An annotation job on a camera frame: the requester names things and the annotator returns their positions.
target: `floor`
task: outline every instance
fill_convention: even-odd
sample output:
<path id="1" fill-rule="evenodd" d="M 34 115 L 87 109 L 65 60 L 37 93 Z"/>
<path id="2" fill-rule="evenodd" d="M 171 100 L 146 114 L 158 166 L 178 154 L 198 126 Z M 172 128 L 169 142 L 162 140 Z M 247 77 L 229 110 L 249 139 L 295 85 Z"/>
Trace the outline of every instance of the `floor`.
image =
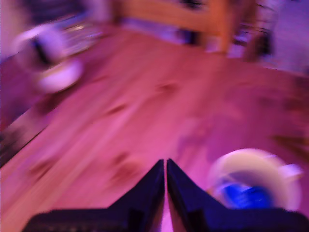
<path id="1" fill-rule="evenodd" d="M 309 1 L 286 0 L 280 17 L 274 29 L 273 56 L 260 59 L 260 64 L 268 68 L 275 68 L 296 73 L 308 73 L 309 66 Z M 173 43 L 181 44 L 183 40 L 177 37 L 176 29 L 165 25 L 149 23 L 136 19 L 128 19 L 126 25 L 138 31 L 144 31 Z M 248 33 L 241 33 L 240 40 L 247 41 Z M 206 52 L 218 50 L 218 38 L 210 38 Z M 240 58 L 244 46 L 232 45 L 229 58 Z"/>

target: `wood grain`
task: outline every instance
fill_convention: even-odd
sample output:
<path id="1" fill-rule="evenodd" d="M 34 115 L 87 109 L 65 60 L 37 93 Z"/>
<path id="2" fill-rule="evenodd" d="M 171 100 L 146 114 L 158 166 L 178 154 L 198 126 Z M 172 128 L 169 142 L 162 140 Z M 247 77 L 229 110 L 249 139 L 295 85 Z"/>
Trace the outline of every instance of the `wood grain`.
<path id="1" fill-rule="evenodd" d="M 173 158 L 205 189 L 217 158 L 256 147 L 300 165 L 309 190 L 307 160 L 273 139 L 304 137 L 286 106 L 296 76 L 110 31 L 80 54 L 80 83 L 49 97 L 56 104 L 48 128 L 1 169 L 4 232 L 50 209 L 107 207 L 161 158 Z M 183 231 L 171 204 L 166 196 L 161 231 Z M 306 197 L 300 211 L 309 216 Z"/>

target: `white cup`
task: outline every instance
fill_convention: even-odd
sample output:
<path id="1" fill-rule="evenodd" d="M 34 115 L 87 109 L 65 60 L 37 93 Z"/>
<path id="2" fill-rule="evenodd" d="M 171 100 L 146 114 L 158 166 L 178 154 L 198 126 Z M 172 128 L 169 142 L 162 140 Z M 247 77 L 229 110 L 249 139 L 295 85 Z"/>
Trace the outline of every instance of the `white cup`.
<path id="1" fill-rule="evenodd" d="M 42 65 L 39 52 L 31 40 L 36 39 L 50 64 Z M 33 74 L 36 86 L 45 93 L 62 91 L 75 84 L 82 75 L 82 63 L 67 59 L 67 43 L 63 33 L 54 24 L 44 24 L 20 34 L 13 43 L 17 63 Z"/>
<path id="2" fill-rule="evenodd" d="M 226 207 L 232 207 L 223 196 L 224 181 L 243 183 L 247 186 L 266 188 L 275 207 L 295 211 L 301 202 L 298 178 L 301 169 L 286 165 L 277 156 L 259 149 L 241 149 L 220 157 L 211 167 L 208 189 L 214 198 Z"/>

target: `white object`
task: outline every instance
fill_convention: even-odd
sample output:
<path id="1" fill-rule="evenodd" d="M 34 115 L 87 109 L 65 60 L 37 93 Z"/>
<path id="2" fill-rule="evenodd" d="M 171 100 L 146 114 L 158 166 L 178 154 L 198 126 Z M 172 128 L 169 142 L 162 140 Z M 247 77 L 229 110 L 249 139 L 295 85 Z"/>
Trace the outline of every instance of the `white object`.
<path id="1" fill-rule="evenodd" d="M 44 55 L 54 64 L 47 70 L 39 65 L 39 56 L 31 45 L 34 39 L 40 42 Z M 66 39 L 53 24 L 40 25 L 20 34 L 14 41 L 13 51 L 18 64 L 34 76 L 37 86 L 46 93 L 65 90 L 83 72 L 79 61 L 67 59 Z"/>
<path id="2" fill-rule="evenodd" d="M 226 154 L 214 163 L 208 176 L 208 189 L 213 190 L 214 198 L 230 207 L 222 192 L 226 180 L 265 187 L 275 207 L 294 211 L 301 201 L 298 182 L 301 174 L 301 169 L 295 164 L 286 165 L 273 154 L 247 148 Z"/>
<path id="3" fill-rule="evenodd" d="M 56 93 L 75 84 L 82 72 L 83 66 L 79 60 L 66 60 L 42 72 L 37 85 L 46 93 Z"/>

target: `wooden table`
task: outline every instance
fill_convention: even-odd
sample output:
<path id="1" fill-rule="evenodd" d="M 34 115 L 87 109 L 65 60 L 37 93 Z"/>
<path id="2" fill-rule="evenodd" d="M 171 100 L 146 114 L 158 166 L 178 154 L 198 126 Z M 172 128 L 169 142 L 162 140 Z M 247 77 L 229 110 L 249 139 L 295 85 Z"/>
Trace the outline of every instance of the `wooden table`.
<path id="1" fill-rule="evenodd" d="M 1 169 L 1 231 L 20 231 L 51 209 L 107 207 L 162 158 L 205 188 L 214 161 L 244 147 L 303 168 L 300 211 L 309 216 L 308 150 L 285 138 L 304 141 L 309 101 L 295 95 L 304 79 L 122 28 L 104 31 L 79 55 L 81 81 L 54 97 L 50 125 Z M 172 231 L 168 201 L 162 208 L 162 231 Z"/>

